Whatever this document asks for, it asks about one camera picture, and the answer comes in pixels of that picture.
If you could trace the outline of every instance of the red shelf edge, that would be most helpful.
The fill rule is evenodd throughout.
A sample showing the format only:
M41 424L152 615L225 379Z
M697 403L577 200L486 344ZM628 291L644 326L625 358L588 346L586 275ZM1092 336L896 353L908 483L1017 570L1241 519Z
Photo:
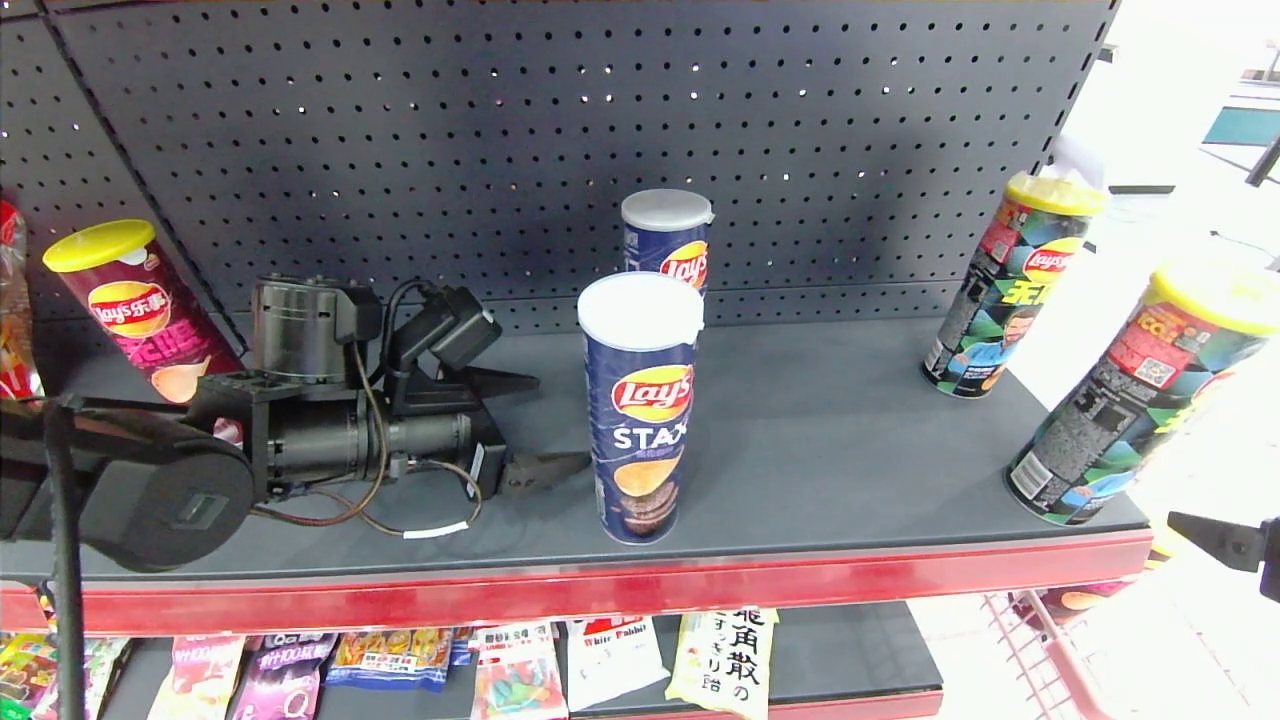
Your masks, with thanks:
M893 555L791 552L273 580L138 580L84 585L93 635L421 628L585 615L668 615L753 605L812 607L1042 588L1139 571L1149 529L906 548ZM0 628L38 630L24 585L0 584Z

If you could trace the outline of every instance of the blue chip can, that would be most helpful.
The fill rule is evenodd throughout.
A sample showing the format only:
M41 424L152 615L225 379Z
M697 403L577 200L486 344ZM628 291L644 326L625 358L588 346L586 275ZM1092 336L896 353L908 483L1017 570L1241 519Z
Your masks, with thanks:
M625 266L707 290L712 202L685 190L644 190L622 201Z
M579 297L595 497L616 541L658 541L676 524L694 404L703 299L660 273L621 273Z

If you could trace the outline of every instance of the wire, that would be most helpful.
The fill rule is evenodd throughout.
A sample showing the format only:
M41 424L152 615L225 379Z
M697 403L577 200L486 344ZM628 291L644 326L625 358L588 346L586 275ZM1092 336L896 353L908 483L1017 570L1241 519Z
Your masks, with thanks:
M45 457L54 492L54 611L58 619L58 716L84 720L84 610L81 594L79 502L72 461L72 421L63 401L45 406Z
M383 479L387 477L387 462L390 459L390 438L387 432L387 421L383 419L383 410L379 406L378 396L374 395L374 388L369 383L369 377L365 373L365 361L360 356L360 350L355 343L348 346L351 354L356 360L356 369L360 372L360 380L365 388L365 395L369 397L369 411L374 419L374 428L378 433L378 474L374 475L374 482L369 487L369 492L365 493L357 502L347 509L346 512L338 515L337 518L303 518L301 515L291 515L288 512L282 512L279 510L273 510L270 507L253 507L250 510L251 515L259 515L264 518L271 518L273 520L280 520L283 523L292 523L294 525L303 525L307 528L328 528L330 525L337 525L338 523L346 523L356 515L360 515L365 507L374 500L378 491L383 487Z
M399 305L404 300L404 295L408 293L411 288L428 290L434 287L429 281L421 278L410 278L392 291L389 299L387 299L387 309L383 310L383 338L379 346L378 355L378 368L374 374L370 375L369 382L376 383L387 373L387 356L392 352L392 334L396 331L396 315L399 313Z
M461 478L462 482L467 483L467 487L471 488L471 492L475 493L475 498L476 498L476 502L475 502L475 505L471 509L471 518L468 518L466 520L466 523L463 523L461 527L457 527L457 524L456 524L456 525L447 525L445 528L442 528L442 529L449 529L449 532L457 532L457 530L453 530L452 528L457 527L457 529L466 529L466 528L470 528L471 525L474 525L475 521L476 521L476 518L480 516L480 509L484 506L484 497L480 495L480 483L476 482L476 479L471 475L471 473L467 473L466 470L463 470L462 468L454 465L453 462L444 462L443 460L428 460L426 464L428 465L434 465L436 468L440 468L442 470L448 470L448 471L453 473L454 475L457 475L458 478ZM315 491L311 491L311 492L315 493L315 495L323 495L323 496L328 497L329 500L333 500L334 502L337 502L339 505L344 505L344 506L347 506L348 510L356 506L355 502L352 502L351 500L348 500L348 498L346 498L346 497L343 497L343 496L340 496L340 495L338 495L335 492L329 492L329 491L325 491L325 489L315 489ZM424 532L424 530L402 530L399 528L393 528L390 525L387 525L387 524L380 523L379 520L376 520L372 515L369 514L367 510L361 510L360 511L360 519L364 520L365 523L367 523L369 527L374 528L375 530L378 530L380 533L384 533L384 534L388 534L388 536L397 537L397 538L404 538L406 536L412 536L413 533L422 533Z

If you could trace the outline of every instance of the store shelf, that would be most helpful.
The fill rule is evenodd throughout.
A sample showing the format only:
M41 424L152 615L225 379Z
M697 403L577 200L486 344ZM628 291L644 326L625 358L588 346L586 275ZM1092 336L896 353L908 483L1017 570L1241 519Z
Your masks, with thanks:
M936 329L936 319L909 319L707 331L681 518L652 546L603 533L589 473L500 497L475 528L438 541L398 541L357 521L317 530L251 518L218 552L160 575L86 550L86 626L169 635L657 615L1074 584L1140 569L1151 534L1126 498L1080 528L1019 506L1001 468L1044 410L1012 378L982 401L934 391L918 363ZM576 334L509 337L483 357L543 378L535 397L493 404L516 448L588 446L581 347ZM111 363L84 368L76 388L145 387ZM289 509L333 514L321 500ZM390 487L371 510L397 527L431 527L465 516L467 503L440 475ZM38 626L20 583L49 571L50 547L0 553L0 621Z
M664 665L676 652L677 616L657 619ZM572 692L572 678L561 673ZM104 720L146 717L169 669L169 642L147 641L134 652ZM901 602L788 610L774 634L771 665L772 717L838 712L842 720L933 715L942 702L942 678ZM475 688L474 667L454 667L443 693L371 692L329 688L316 720L417 717L466 720ZM691 717L708 714L663 698L666 683L628 693L575 717Z

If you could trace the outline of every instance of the white plastic lid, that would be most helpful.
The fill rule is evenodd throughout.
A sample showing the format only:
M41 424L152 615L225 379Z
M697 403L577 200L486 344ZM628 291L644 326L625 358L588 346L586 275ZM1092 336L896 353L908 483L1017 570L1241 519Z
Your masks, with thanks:
M622 201L622 222L643 231L687 231L714 217L712 201L687 190L641 190Z
M692 345L703 329L703 296L662 273L618 273L577 296L577 324L596 342L631 352Z

